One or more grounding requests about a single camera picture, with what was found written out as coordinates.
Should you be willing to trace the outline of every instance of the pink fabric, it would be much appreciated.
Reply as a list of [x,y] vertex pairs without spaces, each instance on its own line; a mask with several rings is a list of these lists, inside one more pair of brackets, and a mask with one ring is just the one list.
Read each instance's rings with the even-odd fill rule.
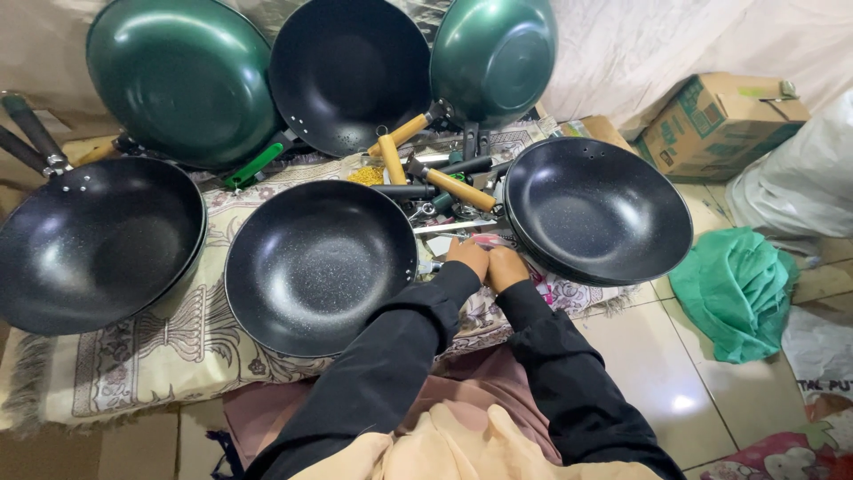
[[[414,428],[421,413],[436,403],[445,404],[469,430],[482,430],[486,410],[500,405],[519,430],[539,445],[545,458],[562,465],[560,453],[548,436],[548,420],[539,412],[524,368],[507,346],[492,347],[445,360],[444,375],[427,377],[399,435]],[[276,439],[310,391],[311,383],[253,383],[223,395],[225,417],[244,466]]]

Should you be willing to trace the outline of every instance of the person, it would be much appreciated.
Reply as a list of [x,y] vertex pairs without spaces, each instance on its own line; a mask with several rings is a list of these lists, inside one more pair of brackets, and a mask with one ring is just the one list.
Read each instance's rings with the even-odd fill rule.
[[[483,282],[514,334],[488,354],[499,360],[478,378],[430,375],[464,301]],[[244,478],[684,478],[598,352],[539,295],[523,259],[504,247],[487,252],[472,238],[454,241],[432,281],[381,306],[302,388],[297,407],[268,416],[263,451]],[[226,398],[235,442],[261,410]]]

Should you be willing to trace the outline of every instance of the green wok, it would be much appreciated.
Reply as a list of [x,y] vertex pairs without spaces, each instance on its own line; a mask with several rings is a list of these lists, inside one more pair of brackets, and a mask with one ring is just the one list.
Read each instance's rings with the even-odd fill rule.
[[[394,132],[399,146],[439,116],[495,130],[526,114],[545,92],[557,55],[548,0],[455,0],[436,32],[430,62],[434,103]],[[368,152],[380,153],[376,144]]]
[[86,62],[130,137],[182,164],[246,165],[280,131],[266,79],[270,45],[220,2],[111,2],[92,22]]

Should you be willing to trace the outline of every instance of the cardboard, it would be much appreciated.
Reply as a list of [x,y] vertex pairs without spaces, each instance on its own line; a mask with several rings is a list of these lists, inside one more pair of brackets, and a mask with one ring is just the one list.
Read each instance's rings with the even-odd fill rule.
[[782,79],[694,75],[637,139],[640,155],[670,180],[729,180],[793,136],[810,118]]

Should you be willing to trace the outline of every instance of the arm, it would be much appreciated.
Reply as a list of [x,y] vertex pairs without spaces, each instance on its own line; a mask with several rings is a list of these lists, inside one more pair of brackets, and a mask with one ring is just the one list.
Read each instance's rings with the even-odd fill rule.
[[[664,479],[682,480],[681,469],[658,446],[640,412],[622,397],[601,355],[568,315],[553,312],[530,279],[505,289],[494,280],[493,270],[500,272],[507,263],[504,255],[496,250],[490,254],[490,284],[499,285],[497,305],[516,332],[508,344],[527,372],[539,411],[550,421],[548,434],[564,465],[638,462]],[[521,274],[527,278],[526,267]]]
[[362,433],[397,428],[433,358],[458,331],[462,304],[479,287],[474,270],[448,261],[432,282],[410,286],[387,302],[317,380],[305,404],[249,465],[245,479],[290,478]]

